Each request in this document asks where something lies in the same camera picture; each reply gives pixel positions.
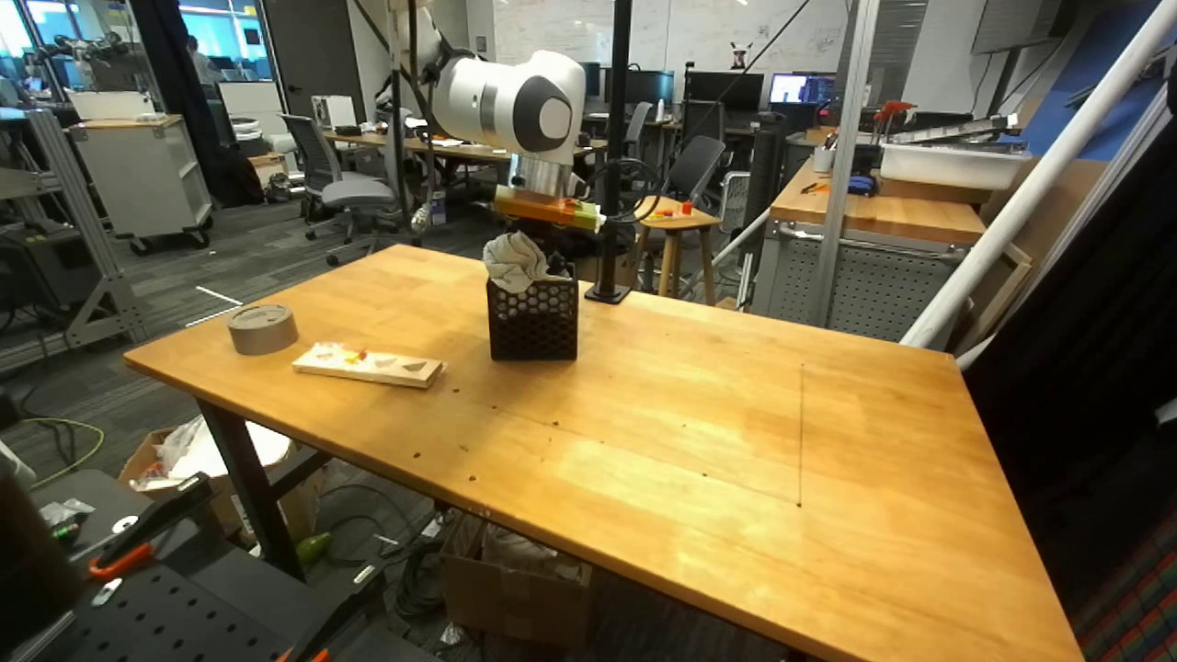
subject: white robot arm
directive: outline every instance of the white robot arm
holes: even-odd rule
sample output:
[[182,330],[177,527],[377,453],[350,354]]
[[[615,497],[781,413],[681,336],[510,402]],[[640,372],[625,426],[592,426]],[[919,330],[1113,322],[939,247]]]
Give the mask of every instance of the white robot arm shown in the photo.
[[519,149],[522,181],[551,186],[573,164],[584,116],[584,66],[560,52],[534,52],[519,66],[454,56],[435,29],[429,0],[393,0],[400,56],[427,86],[436,126],[452,137]]

